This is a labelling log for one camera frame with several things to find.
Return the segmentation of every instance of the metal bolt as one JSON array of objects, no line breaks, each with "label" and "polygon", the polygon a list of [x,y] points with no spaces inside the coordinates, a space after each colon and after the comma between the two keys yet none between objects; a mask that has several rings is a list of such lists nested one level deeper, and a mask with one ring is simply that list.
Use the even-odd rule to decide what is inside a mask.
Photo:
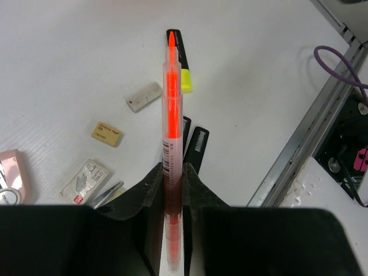
[{"label": "metal bolt", "polygon": [[334,174],[337,174],[341,169],[339,162],[333,157],[331,157],[328,161],[328,168]]},{"label": "metal bolt", "polygon": [[358,110],[361,115],[367,115],[368,114],[368,106],[360,102],[358,104]]}]

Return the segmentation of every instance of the yellow highlighter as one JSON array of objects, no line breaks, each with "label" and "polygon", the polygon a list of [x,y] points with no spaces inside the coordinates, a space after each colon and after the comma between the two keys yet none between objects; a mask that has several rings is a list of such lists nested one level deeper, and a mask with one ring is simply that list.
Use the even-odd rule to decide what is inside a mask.
[{"label": "yellow highlighter", "polygon": [[183,38],[180,30],[169,29],[166,31],[167,41],[170,33],[173,32],[175,36],[175,46],[178,48],[179,52],[179,62],[182,65],[182,92],[187,93],[193,91],[193,85],[191,83],[190,71],[188,66],[188,61],[186,60],[186,54],[184,50]]}]

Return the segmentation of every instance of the beige eraser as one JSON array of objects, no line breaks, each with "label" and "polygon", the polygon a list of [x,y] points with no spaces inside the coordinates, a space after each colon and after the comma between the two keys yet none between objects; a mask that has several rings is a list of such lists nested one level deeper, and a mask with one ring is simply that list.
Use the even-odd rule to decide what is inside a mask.
[{"label": "beige eraser", "polygon": [[92,133],[93,138],[112,147],[115,147],[120,135],[121,131],[103,122],[99,122]]}]

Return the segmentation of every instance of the orange highlighter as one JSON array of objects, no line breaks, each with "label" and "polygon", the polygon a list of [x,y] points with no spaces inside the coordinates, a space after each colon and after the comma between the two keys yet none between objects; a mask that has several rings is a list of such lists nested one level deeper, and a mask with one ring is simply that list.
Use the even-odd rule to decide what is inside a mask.
[{"label": "orange highlighter", "polygon": [[166,248],[169,270],[176,272],[179,270],[182,233],[183,95],[181,64],[173,32],[168,40],[163,73],[162,136]]}]

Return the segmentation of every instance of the white eraser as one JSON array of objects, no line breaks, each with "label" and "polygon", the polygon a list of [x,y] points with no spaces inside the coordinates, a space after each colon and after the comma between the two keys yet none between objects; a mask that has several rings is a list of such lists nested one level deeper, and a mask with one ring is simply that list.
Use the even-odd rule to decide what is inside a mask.
[{"label": "white eraser", "polygon": [[109,170],[89,159],[60,192],[60,197],[73,204],[84,204],[109,175]]},{"label": "white eraser", "polygon": [[131,95],[126,99],[126,102],[132,111],[136,113],[150,102],[160,97],[162,93],[163,90],[161,86],[157,82],[154,82],[142,88],[134,95]]}]

